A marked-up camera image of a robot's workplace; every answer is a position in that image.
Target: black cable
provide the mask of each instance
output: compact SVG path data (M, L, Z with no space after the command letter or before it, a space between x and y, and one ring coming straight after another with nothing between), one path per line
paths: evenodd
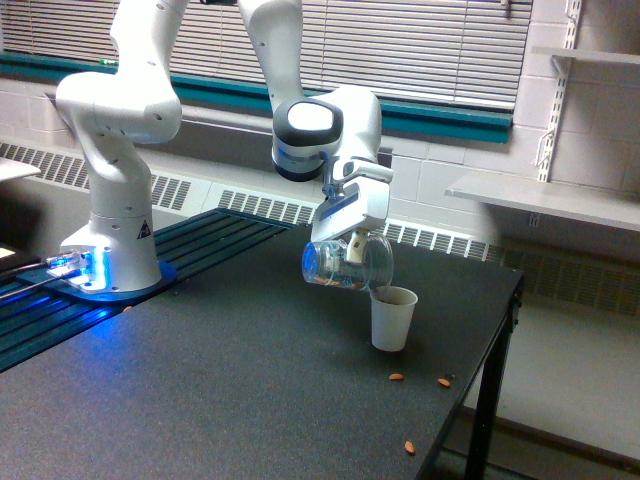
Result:
M40 262L40 263L32 263L30 265L24 265L22 267L12 268L10 270L7 270L6 272L0 273L0 282L8 278L13 278L19 273L28 272L29 270L35 270L36 268L44 268L46 266L47 266L46 262Z
M65 274L65 275L61 275L59 277L51 277L51 278L47 278L46 280L43 280L41 282L38 283L34 283L33 285L28 285L26 287L22 287L19 288L18 290L13 290L9 293L5 293L4 295L0 295L0 302L3 302L4 300L8 300L10 298L15 297L16 295L20 295L21 293L25 293L25 292L29 292L31 290L34 290L38 287L41 287L43 285L46 285L48 283L51 282L55 282L56 280L62 280L63 278L69 278L69 277L74 277L78 274L77 270L72 270L71 272Z

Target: floor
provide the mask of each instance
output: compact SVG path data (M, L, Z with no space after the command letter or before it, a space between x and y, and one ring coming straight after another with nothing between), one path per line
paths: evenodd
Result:
M436 463L434 478L453 480L464 476L465 457L472 426L469 412L460 415L446 449ZM640 480L640 462L628 462L536 438L510 426L494 430L486 480L584 479Z

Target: clear plastic cup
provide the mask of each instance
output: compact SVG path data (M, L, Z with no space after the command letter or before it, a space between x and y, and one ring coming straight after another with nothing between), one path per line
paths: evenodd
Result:
M385 237L369 235L362 263L346 260L347 242L309 242L302 254L302 276L308 283L351 290L373 290L393 279L393 252Z

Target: table leg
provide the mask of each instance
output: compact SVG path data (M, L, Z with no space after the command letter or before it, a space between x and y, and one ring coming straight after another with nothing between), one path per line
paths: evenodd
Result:
M471 435L471 446L469 447L469 457L467 458L467 468L464 475L465 480L481 479L484 476L491 444L491 432L498 408L500 387L502 386L502 375L504 374L509 340L513 328L512 315L512 313L509 313L510 318L507 319L507 322L502 327L502 331L484 363L480 395L478 396L473 433Z

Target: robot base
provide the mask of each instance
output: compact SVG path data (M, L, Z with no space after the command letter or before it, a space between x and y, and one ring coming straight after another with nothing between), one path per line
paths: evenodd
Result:
M44 285L42 288L47 290L54 290L60 295L77 299L84 303L100 304L100 305L136 305L148 298L151 298L158 293L168 289L177 280L176 269L166 262L158 262L160 267L160 275L162 278L158 283L142 290L135 290L130 292L100 292L100 293L86 293L79 288L69 285L64 280L51 282ZM51 278L45 269L33 270L18 275L18 279L25 283L38 283L43 280Z

